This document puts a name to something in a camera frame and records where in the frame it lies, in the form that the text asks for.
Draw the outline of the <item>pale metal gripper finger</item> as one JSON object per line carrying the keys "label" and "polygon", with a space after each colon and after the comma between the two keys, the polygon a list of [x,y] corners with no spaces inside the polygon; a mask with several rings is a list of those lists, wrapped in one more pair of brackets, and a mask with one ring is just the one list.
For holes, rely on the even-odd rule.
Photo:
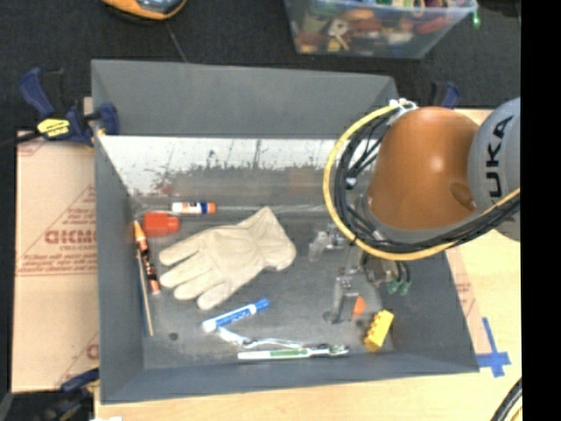
{"label": "pale metal gripper finger", "polygon": [[338,276],[335,282],[333,304],[329,311],[332,324],[351,321],[362,314],[362,296],[351,277]]}
{"label": "pale metal gripper finger", "polygon": [[308,245],[310,262],[319,261],[324,253],[335,252],[346,248],[347,238],[334,225],[315,229],[313,239]]}

